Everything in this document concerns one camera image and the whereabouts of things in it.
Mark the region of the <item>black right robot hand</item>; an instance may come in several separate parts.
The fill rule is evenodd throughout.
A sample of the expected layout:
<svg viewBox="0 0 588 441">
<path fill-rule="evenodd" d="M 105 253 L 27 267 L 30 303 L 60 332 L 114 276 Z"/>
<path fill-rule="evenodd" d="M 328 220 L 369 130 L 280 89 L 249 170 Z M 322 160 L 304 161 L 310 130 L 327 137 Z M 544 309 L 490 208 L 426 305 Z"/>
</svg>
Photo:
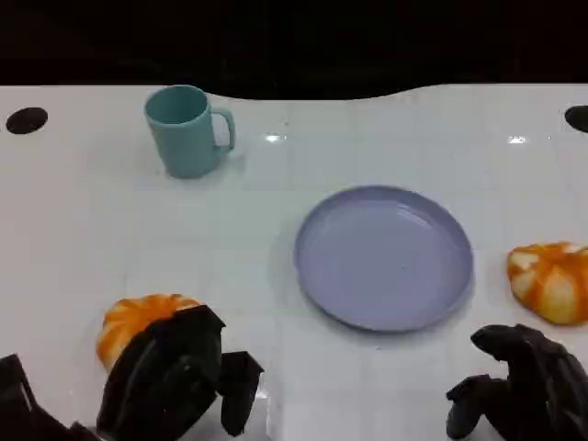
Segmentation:
<svg viewBox="0 0 588 441">
<path fill-rule="evenodd" d="M 471 342 L 508 376 L 471 376 L 447 392 L 447 436 L 462 440 L 485 417 L 504 440 L 585 440 L 587 374 L 563 345 L 533 328 L 490 324 Z"/>
</svg>

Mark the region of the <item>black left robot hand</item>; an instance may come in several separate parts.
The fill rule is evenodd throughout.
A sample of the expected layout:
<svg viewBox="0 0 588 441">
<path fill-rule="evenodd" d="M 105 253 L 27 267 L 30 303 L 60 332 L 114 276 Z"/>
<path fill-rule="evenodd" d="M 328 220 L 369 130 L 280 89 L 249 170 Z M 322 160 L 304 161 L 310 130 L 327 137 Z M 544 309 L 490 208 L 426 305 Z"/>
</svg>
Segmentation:
<svg viewBox="0 0 588 441">
<path fill-rule="evenodd" d="M 149 324 L 118 357 L 96 429 L 108 440 L 177 440 L 216 400 L 227 435 L 242 435 L 262 366 L 246 351 L 224 353 L 224 322 L 207 306 Z"/>
</svg>

